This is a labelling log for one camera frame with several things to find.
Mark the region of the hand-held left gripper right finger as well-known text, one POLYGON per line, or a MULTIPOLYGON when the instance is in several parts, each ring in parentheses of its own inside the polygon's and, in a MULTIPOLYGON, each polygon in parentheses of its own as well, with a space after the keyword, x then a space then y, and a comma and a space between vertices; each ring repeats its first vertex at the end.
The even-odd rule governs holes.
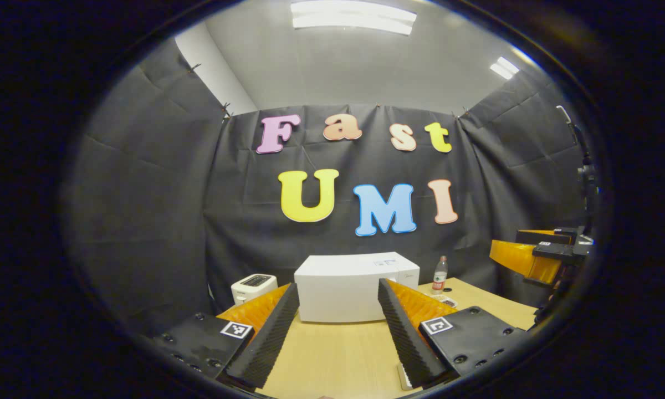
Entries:
POLYGON ((378 281, 377 298, 413 388, 474 373, 527 340, 525 329, 479 306, 457 310, 391 279, 378 281))

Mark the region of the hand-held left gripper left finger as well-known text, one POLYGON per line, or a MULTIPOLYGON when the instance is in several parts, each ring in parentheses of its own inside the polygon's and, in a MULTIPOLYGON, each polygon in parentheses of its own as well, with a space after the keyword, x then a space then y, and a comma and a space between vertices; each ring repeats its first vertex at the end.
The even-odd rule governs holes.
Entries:
POLYGON ((241 390, 263 388, 299 308, 295 283, 220 315, 196 313, 152 343, 172 364, 241 390))

